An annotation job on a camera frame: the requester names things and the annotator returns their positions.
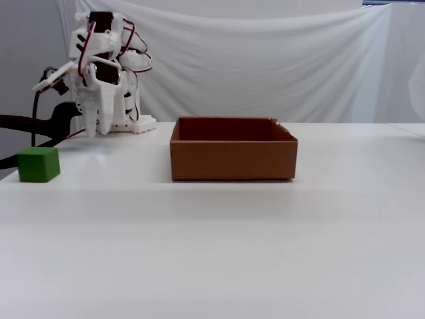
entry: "green cube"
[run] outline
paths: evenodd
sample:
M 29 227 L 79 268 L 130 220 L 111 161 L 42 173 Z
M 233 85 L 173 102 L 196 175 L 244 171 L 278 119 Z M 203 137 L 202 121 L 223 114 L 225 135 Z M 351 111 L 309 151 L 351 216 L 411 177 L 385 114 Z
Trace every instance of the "green cube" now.
M 46 183 L 60 173 L 57 148 L 27 148 L 16 155 L 21 181 Z

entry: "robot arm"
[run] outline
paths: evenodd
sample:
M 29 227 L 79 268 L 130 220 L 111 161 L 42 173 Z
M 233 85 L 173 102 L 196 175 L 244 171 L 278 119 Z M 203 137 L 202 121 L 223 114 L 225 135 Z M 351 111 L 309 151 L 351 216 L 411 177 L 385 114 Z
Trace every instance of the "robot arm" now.
M 135 25 L 111 12 L 77 13 L 76 24 L 70 42 L 71 61 L 33 90 L 43 92 L 71 74 L 90 137 L 96 129 L 107 134 L 154 128 L 155 119 L 140 115 L 137 73 L 152 69 L 152 58 Z

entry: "cardboard box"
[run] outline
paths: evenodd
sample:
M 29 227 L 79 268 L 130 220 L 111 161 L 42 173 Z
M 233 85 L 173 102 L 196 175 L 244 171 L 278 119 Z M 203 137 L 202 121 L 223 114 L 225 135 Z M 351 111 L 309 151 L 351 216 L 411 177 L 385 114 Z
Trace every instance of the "cardboard box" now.
M 182 117 L 170 141 L 173 180 L 291 179 L 297 148 L 271 118 Z

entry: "white table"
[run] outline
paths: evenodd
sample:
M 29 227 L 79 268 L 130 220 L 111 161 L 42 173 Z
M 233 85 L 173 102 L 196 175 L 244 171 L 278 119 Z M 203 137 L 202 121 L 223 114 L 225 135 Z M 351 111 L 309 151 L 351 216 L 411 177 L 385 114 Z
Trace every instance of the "white table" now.
M 425 138 L 287 124 L 286 183 L 173 183 L 173 124 L 0 183 L 0 318 L 423 318 Z

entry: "white backdrop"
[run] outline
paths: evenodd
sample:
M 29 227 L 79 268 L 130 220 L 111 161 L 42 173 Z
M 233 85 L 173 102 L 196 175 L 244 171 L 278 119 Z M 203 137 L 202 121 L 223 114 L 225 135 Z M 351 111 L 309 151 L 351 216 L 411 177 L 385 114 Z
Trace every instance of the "white backdrop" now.
M 58 3 L 69 35 L 72 10 L 67 1 Z M 288 17 L 295 13 L 276 6 L 267 8 L 269 17 L 264 8 L 252 15 L 225 10 L 219 17 L 217 10 L 190 6 L 183 13 L 182 7 L 172 12 L 129 1 L 76 2 L 79 11 L 119 11 L 136 23 L 154 57 L 153 70 L 140 76 L 143 112 L 160 121 L 239 115 L 283 122 L 403 122 L 376 112 L 378 105 L 386 107 L 383 72 L 392 7 L 342 4 L 338 12 L 302 17 Z

